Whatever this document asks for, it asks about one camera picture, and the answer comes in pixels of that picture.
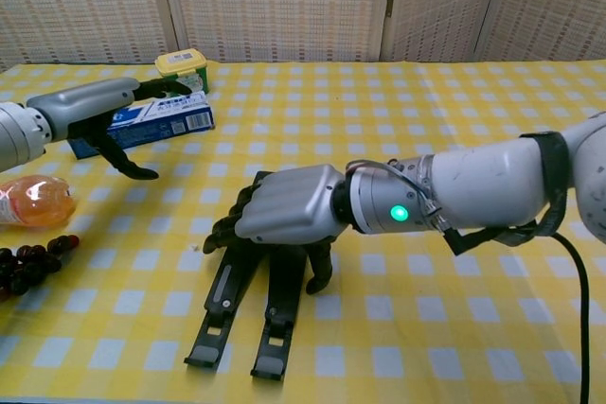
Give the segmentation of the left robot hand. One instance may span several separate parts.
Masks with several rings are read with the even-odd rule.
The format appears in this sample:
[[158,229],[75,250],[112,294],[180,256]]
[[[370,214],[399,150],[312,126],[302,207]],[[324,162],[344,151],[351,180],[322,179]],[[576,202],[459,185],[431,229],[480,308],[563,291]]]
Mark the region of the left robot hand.
[[162,98],[171,93],[187,96],[191,90],[173,79],[143,82],[133,78],[106,79],[32,97],[27,106],[43,115],[54,142],[82,139],[127,177],[155,180],[157,172],[132,162],[107,130],[118,110],[138,100]]

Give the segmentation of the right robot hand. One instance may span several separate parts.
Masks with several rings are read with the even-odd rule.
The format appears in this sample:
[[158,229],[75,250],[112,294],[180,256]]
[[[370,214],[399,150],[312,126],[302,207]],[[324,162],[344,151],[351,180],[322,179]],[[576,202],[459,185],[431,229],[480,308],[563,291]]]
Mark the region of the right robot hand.
[[331,243],[348,227],[332,204],[344,184],[345,175],[329,164],[271,172],[241,189],[228,214],[214,223],[203,252],[254,244],[297,246],[312,266],[306,292],[316,294],[332,276]]

